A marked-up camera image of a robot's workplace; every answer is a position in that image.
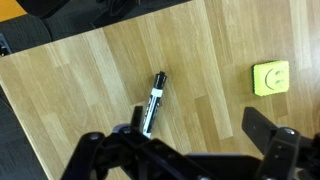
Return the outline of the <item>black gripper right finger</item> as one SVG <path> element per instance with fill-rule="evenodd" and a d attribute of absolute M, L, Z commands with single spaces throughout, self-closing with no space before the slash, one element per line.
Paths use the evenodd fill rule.
<path fill-rule="evenodd" d="M 242 130 L 262 154 L 266 152 L 268 143 L 277 129 L 276 125 L 254 107 L 244 109 Z"/>

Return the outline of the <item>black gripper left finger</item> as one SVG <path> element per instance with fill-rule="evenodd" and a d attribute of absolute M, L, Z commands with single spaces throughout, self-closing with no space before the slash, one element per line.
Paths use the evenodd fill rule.
<path fill-rule="evenodd" d="M 141 130 L 141 122 L 143 120 L 143 107 L 142 106 L 136 106 L 134 108 L 132 118 L 131 118 L 131 126 L 140 131 Z"/>

